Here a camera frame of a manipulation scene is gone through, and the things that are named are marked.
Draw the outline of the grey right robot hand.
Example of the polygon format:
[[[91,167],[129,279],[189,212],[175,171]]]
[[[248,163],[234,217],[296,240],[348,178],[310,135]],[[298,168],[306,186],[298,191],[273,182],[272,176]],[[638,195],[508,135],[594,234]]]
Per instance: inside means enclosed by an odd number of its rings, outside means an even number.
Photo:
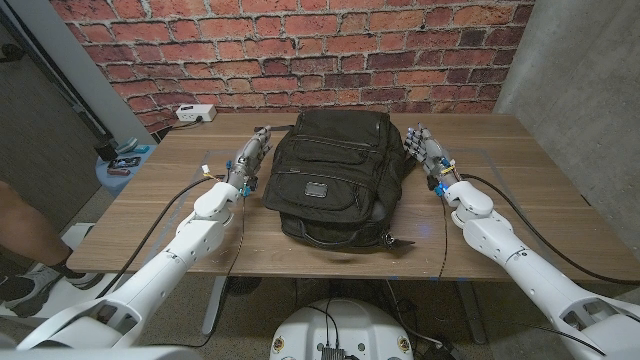
[[[427,174],[428,188],[439,196],[461,180],[455,168],[455,160],[421,124],[407,130],[404,147]]]

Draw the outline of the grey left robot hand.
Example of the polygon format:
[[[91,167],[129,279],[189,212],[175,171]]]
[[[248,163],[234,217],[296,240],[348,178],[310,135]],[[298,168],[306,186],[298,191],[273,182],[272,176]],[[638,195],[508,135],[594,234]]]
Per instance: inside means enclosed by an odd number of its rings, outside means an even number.
[[[257,175],[262,161],[272,148],[270,139],[271,127],[263,127],[238,150],[229,170],[227,182],[230,185],[241,189],[250,177]]]

